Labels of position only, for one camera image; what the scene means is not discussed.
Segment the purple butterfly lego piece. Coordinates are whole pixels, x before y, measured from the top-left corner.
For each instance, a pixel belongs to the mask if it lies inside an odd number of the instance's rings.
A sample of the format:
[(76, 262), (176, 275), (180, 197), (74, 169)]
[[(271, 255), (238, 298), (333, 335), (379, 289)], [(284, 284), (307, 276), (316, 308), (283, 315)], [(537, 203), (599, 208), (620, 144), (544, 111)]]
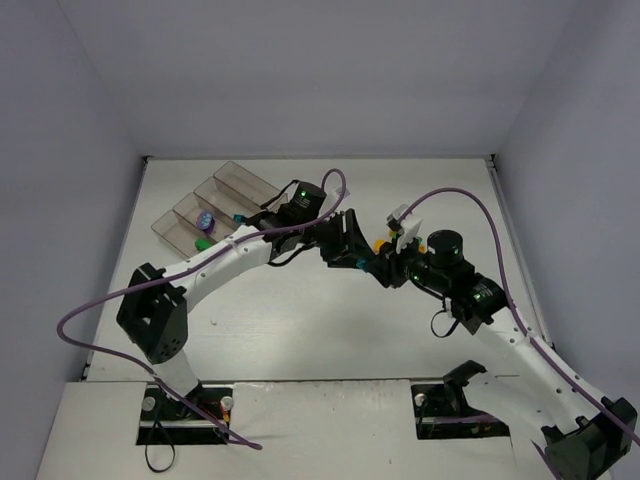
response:
[(204, 235), (211, 235), (214, 231), (216, 219), (212, 212), (203, 210), (201, 211), (195, 221), (196, 228)]

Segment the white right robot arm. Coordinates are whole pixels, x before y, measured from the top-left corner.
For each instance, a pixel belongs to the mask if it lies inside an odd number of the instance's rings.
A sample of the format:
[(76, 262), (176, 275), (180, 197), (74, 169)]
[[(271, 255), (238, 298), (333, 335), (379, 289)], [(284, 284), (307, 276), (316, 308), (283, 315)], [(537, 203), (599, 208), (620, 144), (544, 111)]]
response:
[(464, 258), (460, 234), (440, 230), (425, 242), (396, 234), (364, 267), (385, 287), (410, 282), (441, 300), (452, 326), (489, 347), (532, 391), (525, 395), (468, 360), (443, 378), (455, 407), (526, 434), (561, 479), (597, 479), (630, 451), (636, 409), (624, 398), (609, 399), (562, 360), (521, 318), (506, 289)]

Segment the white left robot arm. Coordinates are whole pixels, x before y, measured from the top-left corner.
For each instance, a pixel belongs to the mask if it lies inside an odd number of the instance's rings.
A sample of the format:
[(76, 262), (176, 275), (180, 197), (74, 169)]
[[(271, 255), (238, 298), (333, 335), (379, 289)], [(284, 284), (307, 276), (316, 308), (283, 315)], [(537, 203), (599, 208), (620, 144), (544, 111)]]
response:
[(336, 247), (330, 229), (347, 195), (299, 181), (291, 199), (277, 210), (269, 201), (207, 250), (180, 263), (138, 267), (120, 304), (116, 321), (151, 364), (152, 376), (177, 399), (192, 399), (201, 388), (184, 351), (191, 311), (239, 275), (268, 264), (299, 244)]

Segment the green curved lego brick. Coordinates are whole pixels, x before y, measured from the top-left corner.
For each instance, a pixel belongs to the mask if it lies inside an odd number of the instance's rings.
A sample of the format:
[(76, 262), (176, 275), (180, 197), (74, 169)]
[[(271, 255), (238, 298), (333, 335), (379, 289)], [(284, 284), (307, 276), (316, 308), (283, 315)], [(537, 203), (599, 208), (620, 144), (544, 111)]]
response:
[(197, 239), (194, 242), (194, 245), (195, 245), (196, 250), (199, 251), (199, 252), (207, 250), (208, 248), (211, 247), (211, 244), (208, 241), (206, 241), (205, 239)]

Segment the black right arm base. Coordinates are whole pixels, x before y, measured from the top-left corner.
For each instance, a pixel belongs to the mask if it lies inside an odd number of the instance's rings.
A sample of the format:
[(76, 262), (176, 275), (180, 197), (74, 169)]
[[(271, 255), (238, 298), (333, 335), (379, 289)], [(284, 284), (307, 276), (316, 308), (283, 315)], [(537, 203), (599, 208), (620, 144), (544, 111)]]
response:
[(509, 427), (469, 405), (464, 388), (487, 370), (469, 360), (447, 373), (440, 382), (411, 385), (415, 432), (418, 440), (478, 440), (508, 438)]

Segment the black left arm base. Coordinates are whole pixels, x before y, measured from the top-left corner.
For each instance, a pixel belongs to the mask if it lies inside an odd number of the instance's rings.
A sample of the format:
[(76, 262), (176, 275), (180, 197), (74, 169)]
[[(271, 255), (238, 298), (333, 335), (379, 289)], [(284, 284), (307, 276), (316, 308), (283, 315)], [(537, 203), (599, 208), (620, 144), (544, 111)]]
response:
[(176, 446), (223, 445), (227, 433), (183, 403), (167, 396), (158, 386), (146, 386), (141, 404), (136, 444)]

